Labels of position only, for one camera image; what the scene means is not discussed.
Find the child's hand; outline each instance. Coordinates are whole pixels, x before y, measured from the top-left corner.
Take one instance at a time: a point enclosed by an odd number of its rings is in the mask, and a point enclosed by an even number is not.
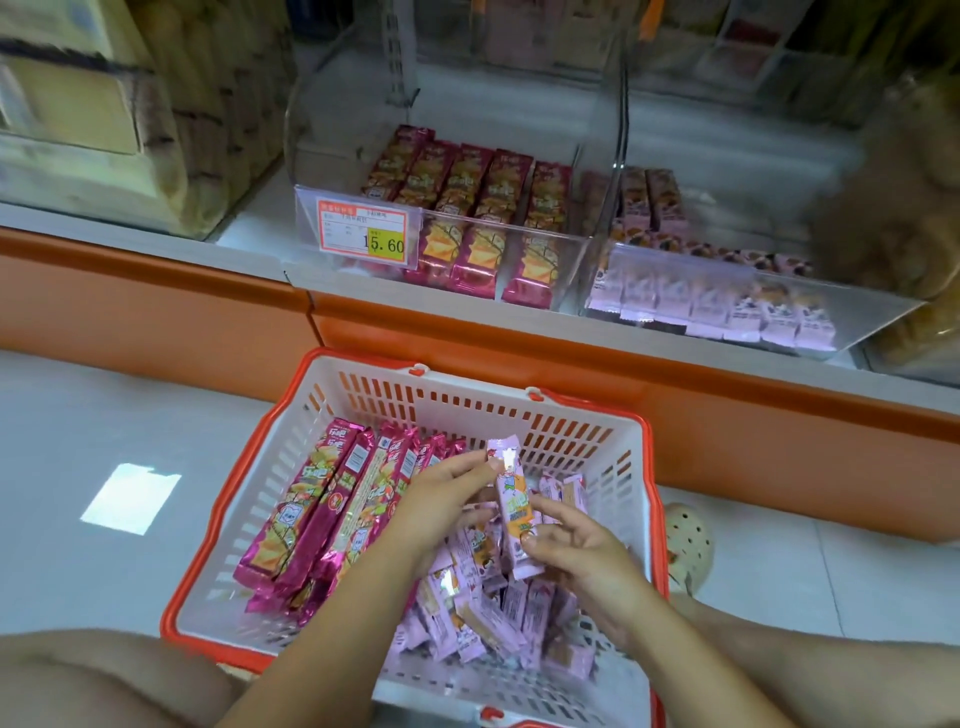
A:
[[[496,515],[489,508],[464,512],[464,505],[471,500],[496,501],[496,490],[482,491],[503,472],[503,463],[486,460],[486,456],[482,450],[465,452],[427,468],[410,481],[384,535],[389,533],[397,547],[411,549],[418,575],[426,574],[444,536]]]
[[[649,587],[630,551],[583,511],[542,496],[530,496],[530,503],[560,524],[537,526],[536,536],[522,539],[523,549],[559,570],[562,584],[577,595],[604,634],[629,651],[634,590]]]

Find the white floor tile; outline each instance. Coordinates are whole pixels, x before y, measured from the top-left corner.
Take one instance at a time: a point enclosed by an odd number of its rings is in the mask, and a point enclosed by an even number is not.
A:
[[[674,488],[660,497],[696,507],[713,530],[713,572],[697,598],[761,624],[841,634],[814,520]]]
[[[818,527],[847,637],[960,644],[960,550]]]
[[[269,407],[0,352],[0,531],[13,545],[0,563],[0,594],[9,598],[0,633],[156,634],[213,501]],[[132,467],[117,477],[124,464]],[[112,494],[134,497],[114,516],[132,508],[132,530],[149,523],[143,535],[81,521],[112,474]]]

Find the basket rim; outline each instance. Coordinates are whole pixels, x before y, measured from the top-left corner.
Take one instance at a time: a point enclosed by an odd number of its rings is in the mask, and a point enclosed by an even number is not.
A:
[[[210,519],[206,527],[206,533],[204,534],[204,540],[198,547],[196,554],[194,554],[194,557],[190,562],[190,566],[184,573],[183,578],[180,580],[180,583],[177,586],[177,590],[174,592],[169,603],[164,608],[163,615],[160,618],[160,636],[164,640],[180,644],[193,652],[199,652],[213,660],[216,660],[218,663],[224,663],[233,667],[240,667],[257,674],[262,673],[274,660],[273,655],[267,655],[254,650],[244,649],[242,647],[215,643],[209,640],[203,640],[197,637],[184,635],[177,628],[177,617],[180,614],[180,609],[182,609],[183,604],[186,602],[190,591],[197,583],[197,579],[199,578],[201,571],[206,566],[206,562],[209,559],[213,548],[217,544],[217,540],[219,539],[220,533],[223,529],[224,520],[230,504],[232,503],[237,492],[240,490],[240,486],[246,480],[254,460],[266,442],[270,430],[276,424],[277,420],[284,413],[284,411],[286,411],[286,409],[293,403],[294,396],[300,389],[300,385],[302,384],[303,379],[306,377],[306,374],[310,369],[310,365],[313,364],[313,362],[317,359],[323,357],[345,359],[347,361],[354,361],[360,364],[370,364],[373,366],[380,366],[394,370],[410,368],[411,374],[417,373],[413,370],[413,368],[417,365],[417,362],[390,359],[379,356],[360,356],[356,354],[338,352],[328,347],[317,347],[316,349],[313,349],[304,355],[297,368],[297,372],[291,379],[291,382],[286,391],[283,393],[283,396],[280,397],[276,404],[271,407],[271,409],[262,418],[260,418],[260,421],[253,430],[250,439],[247,441],[247,444],[244,446],[243,451],[237,458],[236,463],[230,470],[223,489],[220,491],[213,503],[213,507],[210,511]],[[566,395],[557,394],[548,390],[540,391],[542,391],[544,395],[555,401],[557,404],[576,407],[578,409],[586,409],[592,412],[600,412],[607,415],[613,415],[615,417],[622,417],[633,420],[640,425],[643,432],[642,480],[644,490],[646,491],[646,495],[650,500],[651,573],[653,574],[654,587],[658,592],[660,592],[661,595],[667,597],[668,571],[666,530],[663,519],[663,504],[660,501],[660,493],[658,492],[656,481],[654,480],[653,433],[649,423],[633,412],[627,412],[615,407],[601,406],[589,400],[568,397]],[[654,720],[653,725],[655,727],[659,727],[664,724],[662,717],[663,707],[652,689],[651,696],[651,708],[653,711]],[[518,725],[545,726],[546,724],[537,723],[535,721],[524,721]]]

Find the price tag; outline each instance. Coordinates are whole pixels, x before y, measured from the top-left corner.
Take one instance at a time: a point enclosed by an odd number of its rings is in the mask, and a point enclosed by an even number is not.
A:
[[[409,221],[402,209],[319,200],[317,217],[322,250],[406,263]]]

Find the leg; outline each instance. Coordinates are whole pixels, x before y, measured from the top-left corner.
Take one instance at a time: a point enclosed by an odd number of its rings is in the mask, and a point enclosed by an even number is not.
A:
[[[0,637],[3,728],[206,728],[242,690],[240,680],[205,658],[143,635],[67,630]]]
[[[670,600],[803,728],[960,725],[960,648],[806,635]]]

